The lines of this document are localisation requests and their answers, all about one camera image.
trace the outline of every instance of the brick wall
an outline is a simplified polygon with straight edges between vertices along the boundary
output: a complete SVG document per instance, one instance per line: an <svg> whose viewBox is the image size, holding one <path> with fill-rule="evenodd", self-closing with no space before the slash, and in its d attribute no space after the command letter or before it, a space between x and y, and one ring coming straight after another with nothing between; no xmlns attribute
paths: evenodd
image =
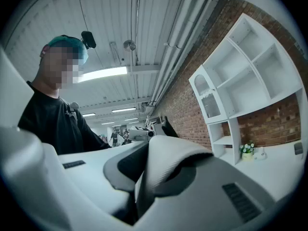
<svg viewBox="0 0 308 231"><path fill-rule="evenodd" d="M294 61L305 89L308 90L308 62L288 31L273 17L249 2L219 0L198 40L154 111L154 115L168 117L180 138L211 148L207 127L188 79L219 45L242 13L261 23L277 38ZM269 146L300 139L300 118L295 95L241 116L238 121L242 142L251 139L259 146ZM229 133L225 126L224 133Z"/></svg>

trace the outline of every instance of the white shelving unit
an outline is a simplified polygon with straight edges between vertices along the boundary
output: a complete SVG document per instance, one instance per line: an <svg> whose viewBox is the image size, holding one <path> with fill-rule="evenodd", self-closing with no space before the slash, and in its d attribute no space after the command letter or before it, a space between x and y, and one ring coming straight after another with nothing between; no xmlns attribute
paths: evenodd
<svg viewBox="0 0 308 231"><path fill-rule="evenodd" d="M242 14L226 37L189 79L209 131L213 153L239 161L237 117L303 89L290 56L262 25ZM223 136L227 122L230 136ZM302 126L307 134L307 127Z"/></svg>

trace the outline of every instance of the white ceiling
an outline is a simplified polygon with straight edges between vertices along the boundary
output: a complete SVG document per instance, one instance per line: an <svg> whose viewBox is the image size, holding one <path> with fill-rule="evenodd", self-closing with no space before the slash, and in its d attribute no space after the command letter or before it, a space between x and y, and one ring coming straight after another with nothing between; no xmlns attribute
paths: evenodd
<svg viewBox="0 0 308 231"><path fill-rule="evenodd" d="M97 47L88 50L84 72L129 66L123 42L134 40L137 48L133 62L138 66L133 67L133 73L74 84L61 90L60 95L68 102L77 102L82 113L97 114L87 118L91 127L137 116L142 120L146 114L140 111L141 103L151 99L165 51L164 43L168 42L181 1L139 0L138 10L138 0L32 0L28 10L10 22L10 36L2 37L2 44L24 80L32 81L42 47L55 36L66 34L81 38L82 31L93 33ZM117 47L116 59L111 42ZM135 107L133 76L137 86L137 112L113 114L111 109Z"/></svg>

